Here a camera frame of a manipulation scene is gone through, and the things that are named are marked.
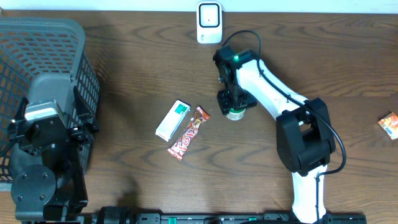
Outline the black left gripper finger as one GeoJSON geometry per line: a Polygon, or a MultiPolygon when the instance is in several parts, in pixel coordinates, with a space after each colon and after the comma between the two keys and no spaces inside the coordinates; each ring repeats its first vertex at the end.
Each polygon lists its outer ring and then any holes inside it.
{"type": "Polygon", "coordinates": [[[23,121],[25,120],[25,110],[27,108],[27,105],[29,104],[29,101],[26,97],[23,97],[21,99],[21,103],[19,105],[19,108],[14,116],[14,121],[23,121]]]}
{"type": "Polygon", "coordinates": [[[73,87],[73,94],[75,97],[75,109],[78,119],[91,132],[97,133],[100,130],[95,115],[90,111],[87,104],[83,101],[78,88],[73,87]]]}

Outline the white green box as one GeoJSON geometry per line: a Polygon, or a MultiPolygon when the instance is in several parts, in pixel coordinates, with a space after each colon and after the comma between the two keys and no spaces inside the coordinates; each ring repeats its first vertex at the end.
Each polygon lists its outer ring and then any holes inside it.
{"type": "Polygon", "coordinates": [[[155,130],[155,135],[168,142],[190,111],[190,108],[189,104],[177,100],[155,130]]]}

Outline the red chocolate bar wrapper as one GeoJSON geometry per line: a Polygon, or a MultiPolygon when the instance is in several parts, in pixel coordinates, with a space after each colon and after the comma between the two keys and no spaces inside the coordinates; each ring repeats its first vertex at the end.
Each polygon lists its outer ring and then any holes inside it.
{"type": "Polygon", "coordinates": [[[177,160],[181,161],[189,145],[198,134],[201,124],[209,119],[210,115],[201,106],[198,106],[183,133],[167,151],[177,160]]]}

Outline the green lid jar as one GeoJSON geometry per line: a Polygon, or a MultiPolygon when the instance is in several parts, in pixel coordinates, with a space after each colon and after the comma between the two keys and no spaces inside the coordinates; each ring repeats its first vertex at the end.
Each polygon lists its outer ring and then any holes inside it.
{"type": "Polygon", "coordinates": [[[246,110],[245,109],[240,109],[240,110],[235,110],[231,108],[228,113],[226,114],[226,117],[230,119],[231,121],[238,121],[243,118],[245,115],[246,110]]]}

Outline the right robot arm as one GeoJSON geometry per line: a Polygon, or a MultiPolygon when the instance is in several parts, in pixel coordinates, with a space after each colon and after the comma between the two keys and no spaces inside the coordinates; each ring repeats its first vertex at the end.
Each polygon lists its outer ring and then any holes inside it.
{"type": "Polygon", "coordinates": [[[258,103],[271,114],[276,123],[277,153],[292,173],[293,214],[302,223],[321,220],[326,214],[323,181],[315,179],[327,170],[336,149],[326,104],[291,90],[252,50],[236,53],[224,46],[215,52],[213,61],[224,84],[217,94],[222,114],[239,120],[258,103]]]}

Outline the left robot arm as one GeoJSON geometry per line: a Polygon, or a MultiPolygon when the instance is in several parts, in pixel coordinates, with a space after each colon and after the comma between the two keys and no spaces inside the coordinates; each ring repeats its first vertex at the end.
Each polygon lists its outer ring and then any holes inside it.
{"type": "Polygon", "coordinates": [[[73,222],[87,206],[80,154],[99,127],[77,88],[73,99],[78,126],[67,126],[55,100],[31,103],[23,98],[7,129],[10,143],[1,155],[13,147],[24,155],[25,165],[11,185],[15,216],[22,223],[73,222]]]}

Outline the orange snack packet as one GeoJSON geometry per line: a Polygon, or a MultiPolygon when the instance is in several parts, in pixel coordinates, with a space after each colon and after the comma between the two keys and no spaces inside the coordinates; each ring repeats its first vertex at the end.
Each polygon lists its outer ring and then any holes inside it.
{"type": "Polygon", "coordinates": [[[392,140],[397,139],[398,117],[395,113],[388,114],[384,118],[380,119],[378,123],[392,140]]]}

